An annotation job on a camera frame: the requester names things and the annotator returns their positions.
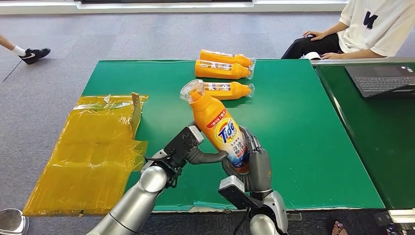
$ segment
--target bottle label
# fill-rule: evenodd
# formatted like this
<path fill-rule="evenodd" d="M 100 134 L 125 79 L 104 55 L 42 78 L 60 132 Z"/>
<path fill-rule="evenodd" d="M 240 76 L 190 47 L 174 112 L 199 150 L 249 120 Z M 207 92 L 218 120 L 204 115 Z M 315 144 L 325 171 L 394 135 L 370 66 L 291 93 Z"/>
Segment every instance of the bottle label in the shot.
<path fill-rule="evenodd" d="M 220 122 L 220 120 L 222 120 L 223 119 L 223 117 L 225 116 L 225 114 L 226 114 L 226 109 L 223 109 L 221 112 L 220 112 L 220 114 L 218 114 L 218 116 L 216 116 L 215 117 L 215 119 L 213 120 L 213 121 L 211 121 L 208 125 L 207 125 L 207 128 L 212 128 L 212 127 L 214 127 L 216 124 L 218 124 L 218 122 Z"/>
<path fill-rule="evenodd" d="M 235 55 L 227 54 L 227 53 L 222 53 L 222 52 L 217 52 L 217 51 L 205 50 L 205 52 L 206 53 L 210 53 L 210 54 L 215 54 L 215 55 L 223 55 L 223 56 L 227 56 L 227 57 L 235 57 Z"/>
<path fill-rule="evenodd" d="M 222 82 L 205 82 L 205 91 L 230 91 L 231 85 Z"/>
<path fill-rule="evenodd" d="M 246 164 L 249 154 L 245 145 L 245 139 L 239 127 L 231 118 L 223 118 L 215 129 L 215 137 L 221 143 L 221 150 L 229 153 L 228 159 L 236 168 Z"/>
<path fill-rule="evenodd" d="M 200 61 L 200 67 L 202 67 L 202 68 L 212 68 L 212 69 L 230 71 L 232 65 L 231 64 L 227 64 L 227 63 L 219 63 L 219 62 L 212 62 L 212 61 L 207 61 L 207 60 L 201 60 Z"/>

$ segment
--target clear plastic bottle cap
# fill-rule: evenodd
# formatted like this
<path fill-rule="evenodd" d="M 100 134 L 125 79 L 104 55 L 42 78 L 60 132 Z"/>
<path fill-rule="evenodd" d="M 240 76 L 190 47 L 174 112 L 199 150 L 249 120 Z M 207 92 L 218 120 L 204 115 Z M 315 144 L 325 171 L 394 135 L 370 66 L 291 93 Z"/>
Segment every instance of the clear plastic bottle cap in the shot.
<path fill-rule="evenodd" d="M 204 83 L 201 79 L 188 82 L 180 91 L 180 98 L 187 102 L 193 102 L 205 93 Z"/>
<path fill-rule="evenodd" d="M 249 92 L 249 94 L 247 95 L 247 97 L 252 97 L 254 95 L 254 91 L 255 91 L 255 86 L 251 83 L 248 85 L 248 88 L 251 92 Z"/>
<path fill-rule="evenodd" d="M 255 69 L 255 63 L 256 63 L 256 59 L 252 58 L 252 65 L 248 67 L 248 71 L 249 71 L 249 76 L 247 76 L 247 79 L 251 80 L 254 76 L 254 69 Z"/>

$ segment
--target plastic film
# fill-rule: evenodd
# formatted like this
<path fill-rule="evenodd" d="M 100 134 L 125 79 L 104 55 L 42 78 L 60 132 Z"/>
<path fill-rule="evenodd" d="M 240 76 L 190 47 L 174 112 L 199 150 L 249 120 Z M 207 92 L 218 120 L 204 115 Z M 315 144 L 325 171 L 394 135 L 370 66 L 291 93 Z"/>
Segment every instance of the plastic film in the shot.
<path fill-rule="evenodd" d="M 139 99 L 142 108 L 147 96 Z M 144 162 L 147 142 L 134 140 L 133 111 L 131 95 L 81 97 L 23 213 L 109 212 L 123 195 L 131 171 L 140 170 Z"/>

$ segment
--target black pants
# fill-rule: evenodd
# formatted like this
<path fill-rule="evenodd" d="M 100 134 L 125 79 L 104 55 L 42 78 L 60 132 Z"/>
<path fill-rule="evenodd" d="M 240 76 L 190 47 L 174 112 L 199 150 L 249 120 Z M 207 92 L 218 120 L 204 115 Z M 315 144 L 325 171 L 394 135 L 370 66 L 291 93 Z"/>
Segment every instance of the black pants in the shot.
<path fill-rule="evenodd" d="M 311 41 L 311 37 L 296 39 L 282 56 L 282 59 L 300 59 L 310 52 L 317 52 L 319 55 L 340 50 L 339 37 L 337 33 L 328 35 L 321 40 Z"/>

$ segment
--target person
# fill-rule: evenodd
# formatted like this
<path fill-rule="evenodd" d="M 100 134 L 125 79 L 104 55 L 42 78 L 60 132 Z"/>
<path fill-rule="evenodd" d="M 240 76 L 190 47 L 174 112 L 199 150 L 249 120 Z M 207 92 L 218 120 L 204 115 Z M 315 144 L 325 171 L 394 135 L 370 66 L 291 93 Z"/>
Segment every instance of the person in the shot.
<path fill-rule="evenodd" d="M 415 0 L 350 0 L 339 22 L 324 32 L 307 31 L 282 59 L 317 52 L 322 59 L 395 56 L 415 24 Z"/>
<path fill-rule="evenodd" d="M 22 49 L 10 41 L 8 41 L 5 37 L 0 34 L 0 45 L 3 47 L 11 50 L 17 56 L 19 56 L 26 64 L 31 65 L 38 60 L 42 59 L 43 57 L 47 56 L 50 53 L 49 48 L 44 49 Z"/>

